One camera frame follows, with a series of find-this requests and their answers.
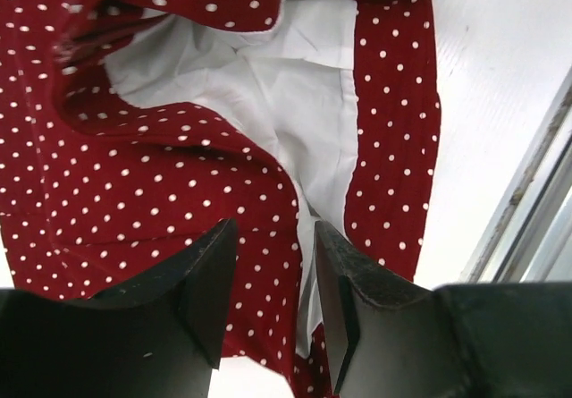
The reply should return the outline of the red polka dot skirt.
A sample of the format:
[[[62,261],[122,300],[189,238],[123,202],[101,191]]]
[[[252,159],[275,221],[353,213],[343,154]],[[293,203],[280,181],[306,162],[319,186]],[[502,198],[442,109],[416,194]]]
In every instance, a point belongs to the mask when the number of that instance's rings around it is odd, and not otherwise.
[[[1,0],[14,284],[89,298],[226,218],[223,353],[333,394],[315,223],[412,279],[441,126],[432,0]]]

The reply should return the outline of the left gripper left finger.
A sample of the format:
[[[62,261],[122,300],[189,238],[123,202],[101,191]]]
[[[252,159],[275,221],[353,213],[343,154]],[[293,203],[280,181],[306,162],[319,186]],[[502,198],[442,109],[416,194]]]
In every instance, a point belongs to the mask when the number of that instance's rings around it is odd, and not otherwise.
[[[87,300],[1,292],[4,397],[205,397],[219,367],[237,225]]]

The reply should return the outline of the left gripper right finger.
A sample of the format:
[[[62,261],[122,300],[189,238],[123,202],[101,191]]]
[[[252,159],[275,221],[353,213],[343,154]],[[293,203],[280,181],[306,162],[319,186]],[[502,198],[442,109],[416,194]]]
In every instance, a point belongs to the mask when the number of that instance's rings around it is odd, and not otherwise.
[[[429,291],[315,226],[315,265],[339,397],[568,397],[568,283]]]

